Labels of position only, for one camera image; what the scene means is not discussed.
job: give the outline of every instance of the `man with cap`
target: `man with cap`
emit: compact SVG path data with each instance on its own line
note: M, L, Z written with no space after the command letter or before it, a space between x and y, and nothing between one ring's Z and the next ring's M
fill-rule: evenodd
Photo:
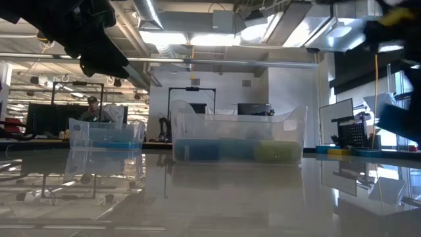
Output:
M98 100L96 97L90 96L87 99L87 103L89 104L89 109L84 112L79 120L85 122L98 122L99 120L99 109L98 109ZM112 117L105 112L104 110L101 111L101 120L100 122L115 122Z

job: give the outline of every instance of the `ceiling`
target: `ceiling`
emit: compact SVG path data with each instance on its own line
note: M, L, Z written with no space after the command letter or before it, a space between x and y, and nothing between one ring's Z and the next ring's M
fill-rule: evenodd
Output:
M211 13L213 10L220 10L222 7L229 11L246 11L247 9L256 9L261 6L265 1L240 1L240 0L219 0L215 3L211 0L155 0L155 4L160 13L182 11L186 14L189 13ZM272 1L266 1L265 6L271 5ZM287 61L297 63L313 63L314 56L308 53L302 47L284 48L282 44L293 33L294 29L299 28L302 21L314 20L315 17L319 17L320 23L316 26L317 29L324 26L324 31L330 30L333 22L329 21L329 16L326 14L326 10L323 11L310 11L313 10L308 2L306 1L294 1L294 7L290 7L290 11L286 11L287 8L280 8L278 11L286 11L285 21L276 25L273 33L271 34L267 44L250 44L231 47L209 47L209 46L195 46L194 48L186 45L174 45L174 51L182 57L192 57L195 59L226 59L226 60L247 60L247 61ZM138 31L138 24L135 13L135 8L131 1L113 1L112 6L116 11L117 24L111 28L105 29L106 34L112 42L125 54L127 57L148 57L156 56L158 51L152 44L145 43ZM306 6L305 8L297 8L297 5ZM345 12L349 17L349 11L346 8L341 8L341 12ZM35 34L37 29L31 24L28 24L24 20L20 20L17 24L11 24L5 20L0 19L0 52L13 52L13 53L41 53L44 49L45 54L58 54L65 55L63 46L58 43L54 43L49 47L40 42ZM25 38L16 37L5 37L5 35L14 36L27 36ZM329 50L329 45L326 46L324 39L326 34L314 40L313 45L323 45L326 50ZM56 60L28 60L22 58L3 59L13 64L12 82L11 82L11 95L13 99L36 99L45 100L45 103L51 99L51 87L46 85L33 85L30 83L31 76L47 75L50 80L61 81L64 75L67 75L69 82L75 80L82 80L87 82L104 83L106 90L106 96L104 101L108 102L131 102L131 103L142 103L142 105L132 105L132 107L139 106L139 109L145 109L148 107L149 96L143 93L143 90L149 91L149 85L159 86L159 82L156 82L153 77L153 70L169 70L176 72L174 67L154 66L149 67L145 63L131 62L131 67L134 69L135 74L127 80L122 80L122 86L116 88L112 85L112 79L110 77L95 74L91 78L86 77L80 69L78 61L56 61ZM263 72L262 68L259 67L246 67L246 66L230 66L230 65L207 65L198 64L194 66L195 71L205 72L217 72L222 74L224 72L250 72L254 73L255 76L260 76ZM26 92L34 90L34 96L27 96ZM94 95L97 91L95 88L84 88L78 89L78 91L84 92L86 95ZM142 92L141 99L135 100L134 93ZM76 103L79 99L72 97L69 92L59 92L56 95L56 100L70 100Z

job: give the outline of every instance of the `black cable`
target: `black cable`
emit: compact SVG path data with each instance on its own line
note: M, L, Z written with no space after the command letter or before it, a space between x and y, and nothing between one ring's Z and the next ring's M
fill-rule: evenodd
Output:
M222 9L224 9L224 10L226 11L225 7L224 7L224 6L222 6L220 3L212 3L212 4L210 4L210 6L209 6L209 8L208 8L208 13L211 11L211 7L212 7L214 4L218 4L218 5L220 5L220 6L222 7Z

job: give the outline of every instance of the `white wall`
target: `white wall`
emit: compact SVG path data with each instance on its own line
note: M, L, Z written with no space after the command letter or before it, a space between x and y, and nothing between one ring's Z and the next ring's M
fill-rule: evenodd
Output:
M390 92L395 92L395 80L390 81ZM362 86L347 90L336 95L337 101L343 101L345 99L353 98L353 104L361 105L364 101L364 97L374 95L375 82L369 82ZM378 95L387 92L387 78L381 78L378 82Z
M155 76L162 87L151 87L149 101L149 120L147 123L147 139L155 139L159 135L159 117L167 116L168 88L191 86L190 72L156 72ZM217 109L237 109L238 103L262 103L262 90L260 78L253 73L225 72L219 75L213 72L194 72L195 78L200 78L200 88L216 89ZM242 87L242 80L251 80L251 87ZM186 92L185 90L172 90L170 100L181 99L188 103L206 103L213 109L213 92L199 91Z
M0 82L2 90L0 92L1 114L0 120L4 121L7 114L7 98L9 97L9 86L11 84L13 66L10 63L0 62Z
M259 80L260 101L259 103L269 103L269 69L267 68Z
M269 103L275 115L308 107L304 147L319 144L317 73L318 69L269 68Z

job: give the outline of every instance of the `transparent storage container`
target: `transparent storage container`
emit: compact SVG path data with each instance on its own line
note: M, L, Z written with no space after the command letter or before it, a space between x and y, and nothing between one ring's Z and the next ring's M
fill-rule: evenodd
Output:
M71 149L141 149L145 123L117 124L69 119Z
M200 115L171 102L172 150L179 161L258 161L299 164L307 107L277 116Z

